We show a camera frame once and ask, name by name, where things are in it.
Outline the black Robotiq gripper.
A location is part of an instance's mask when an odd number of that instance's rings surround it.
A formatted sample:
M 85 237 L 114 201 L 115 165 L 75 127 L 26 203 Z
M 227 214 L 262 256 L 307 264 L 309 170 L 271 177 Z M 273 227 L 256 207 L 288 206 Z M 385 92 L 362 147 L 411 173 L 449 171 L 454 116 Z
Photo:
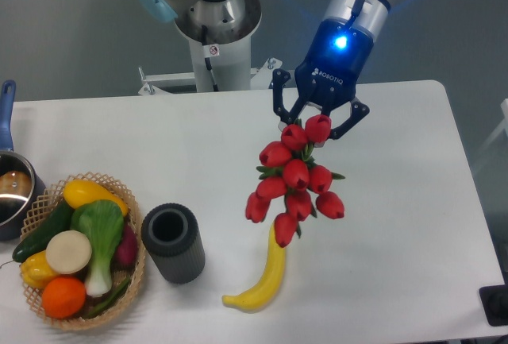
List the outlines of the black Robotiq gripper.
M 369 107 L 356 96 L 356 82 L 373 48 L 374 41 L 358 29 L 346 29 L 332 19 L 318 27 L 304 61 L 294 71 L 298 97 L 288 110 L 283 91 L 291 78 L 289 72 L 275 69 L 272 73 L 273 112 L 279 117 L 279 130 L 294 124 L 304 108 L 311 103 L 326 112 L 350 102 L 350 116 L 332 128 L 328 140 L 338 140 L 369 113 Z

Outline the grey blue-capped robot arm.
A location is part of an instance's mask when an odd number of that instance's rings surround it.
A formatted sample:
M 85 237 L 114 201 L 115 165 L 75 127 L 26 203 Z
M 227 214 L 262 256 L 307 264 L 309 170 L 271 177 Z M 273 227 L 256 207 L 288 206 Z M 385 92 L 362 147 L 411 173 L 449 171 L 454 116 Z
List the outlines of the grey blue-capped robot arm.
M 188 40 L 198 91 L 250 88 L 259 0 L 138 1 L 157 21 L 174 22 Z M 282 126 L 294 123 L 305 106 L 327 116 L 349 105 L 349 117 L 329 132 L 336 140 L 368 115 L 368 107 L 356 97 L 356 82 L 393 3 L 330 0 L 303 62 L 293 73 L 272 72 L 273 110 Z

